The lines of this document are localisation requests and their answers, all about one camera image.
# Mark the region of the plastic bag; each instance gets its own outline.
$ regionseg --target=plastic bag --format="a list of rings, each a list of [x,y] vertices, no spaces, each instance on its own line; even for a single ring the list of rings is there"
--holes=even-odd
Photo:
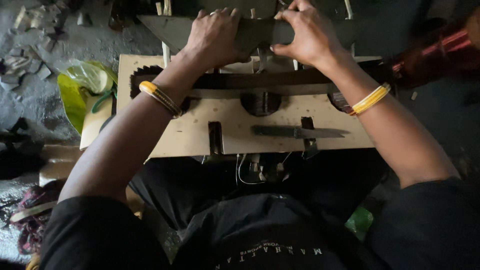
[[[71,78],[94,94],[102,94],[112,88],[115,78],[98,62],[71,60],[70,67],[61,70],[62,74]]]
[[[367,209],[359,206],[355,209],[355,212],[350,216],[350,218],[345,223],[347,227],[355,236],[363,241],[365,235],[368,232],[371,224],[373,223],[373,215]]]

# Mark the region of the black t-shirt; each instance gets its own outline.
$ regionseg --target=black t-shirt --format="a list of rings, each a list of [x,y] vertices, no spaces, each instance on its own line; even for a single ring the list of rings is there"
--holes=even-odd
[[[401,190],[361,244],[285,195],[222,201],[194,216],[173,265],[121,202],[75,197],[54,209],[40,269],[477,269],[478,192],[460,180]]]

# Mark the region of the floor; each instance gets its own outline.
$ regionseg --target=floor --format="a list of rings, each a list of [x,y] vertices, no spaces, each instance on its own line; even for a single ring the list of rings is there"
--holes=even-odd
[[[358,16],[375,18],[356,43],[359,56],[381,55],[389,58],[410,43],[409,29],[419,10],[421,0],[363,0],[353,1],[353,10]],[[132,25],[123,32],[114,32],[107,26],[109,6],[103,1],[86,0],[81,10],[92,16],[92,27],[76,24],[76,13],[71,14],[64,26],[65,34],[51,53],[38,49],[38,30],[22,35],[9,32],[20,7],[38,5],[36,0],[0,0],[0,56],[11,48],[32,45],[52,70],[59,69],[69,59],[97,60],[118,68],[119,55],[161,54],[161,42],[143,25]],[[474,0],[458,0],[454,18],[463,17],[472,7]],[[478,174],[480,161],[480,106],[464,105],[465,97],[480,89],[480,82],[461,78],[445,78],[415,89],[399,93],[407,106],[434,137],[443,145],[452,159],[473,175]],[[410,97],[418,92],[415,101]],[[28,75],[22,85],[13,91],[0,90],[0,128],[12,126],[18,117],[25,117],[34,139],[63,140],[78,143],[80,136],[68,123],[64,115],[56,76],[46,81]],[[0,204],[4,206],[22,197],[22,192],[37,181],[38,175],[31,174],[11,181],[0,181]],[[25,263],[28,257],[16,252],[17,231],[5,223],[4,218],[13,207],[2,207],[0,223],[0,260]]]

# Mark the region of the wooden board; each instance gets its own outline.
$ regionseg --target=wooden board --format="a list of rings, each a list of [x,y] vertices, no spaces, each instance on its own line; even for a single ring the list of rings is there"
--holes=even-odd
[[[131,100],[130,75],[144,65],[163,67],[163,57],[120,55],[117,112]],[[195,101],[188,113],[170,122],[150,157],[209,155],[208,122],[213,121],[222,125],[225,154],[303,151],[302,140],[254,136],[250,127],[300,125],[301,117],[305,116],[312,117],[315,128],[350,132],[345,138],[318,139],[320,149],[373,147],[358,119],[337,111],[326,95],[284,97],[279,111],[266,117],[249,115],[239,99],[202,99]]]

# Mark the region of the bangle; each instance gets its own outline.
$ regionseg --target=bangle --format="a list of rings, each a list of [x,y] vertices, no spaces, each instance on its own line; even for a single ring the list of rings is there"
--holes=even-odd
[[[182,115],[180,107],[173,102],[173,100],[167,96],[158,86],[148,81],[140,83],[139,88],[142,92],[145,92],[160,102],[167,110],[172,113],[173,118],[179,118]]]
[[[366,98],[362,99],[359,103],[352,106],[352,111],[349,113],[351,116],[358,115],[364,110],[370,108],[375,103],[383,99],[388,92],[390,92],[391,86],[388,83],[384,83],[379,86],[373,92],[371,92]]]

